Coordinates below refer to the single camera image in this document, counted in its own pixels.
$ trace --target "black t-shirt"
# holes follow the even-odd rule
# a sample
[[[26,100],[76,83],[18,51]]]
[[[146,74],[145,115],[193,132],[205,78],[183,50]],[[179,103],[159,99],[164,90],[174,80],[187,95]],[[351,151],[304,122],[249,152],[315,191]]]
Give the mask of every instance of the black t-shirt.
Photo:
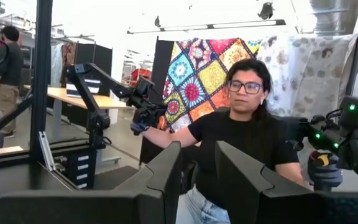
[[[254,121],[234,121],[229,117],[229,112],[213,112],[191,123],[188,126],[190,133],[201,141],[200,151],[196,157],[200,167],[196,176],[196,186],[204,197],[225,208],[216,174],[216,141],[229,143],[272,170],[275,170],[277,164],[299,162],[296,151],[285,144],[284,137],[281,136],[281,122],[271,119],[261,130]]]
[[[24,64],[23,53],[16,42],[9,43],[9,55],[7,59],[0,64],[0,84],[19,86],[22,67]],[[6,56],[6,48],[0,46],[0,61]]]

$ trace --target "colorful quilt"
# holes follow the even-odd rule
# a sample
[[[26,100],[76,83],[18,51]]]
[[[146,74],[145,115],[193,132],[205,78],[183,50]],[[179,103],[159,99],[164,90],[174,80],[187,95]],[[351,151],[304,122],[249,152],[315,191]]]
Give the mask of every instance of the colorful quilt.
[[[204,114],[227,106],[226,73],[240,59],[256,58],[260,40],[175,42],[163,92],[168,105],[159,127],[177,131]]]

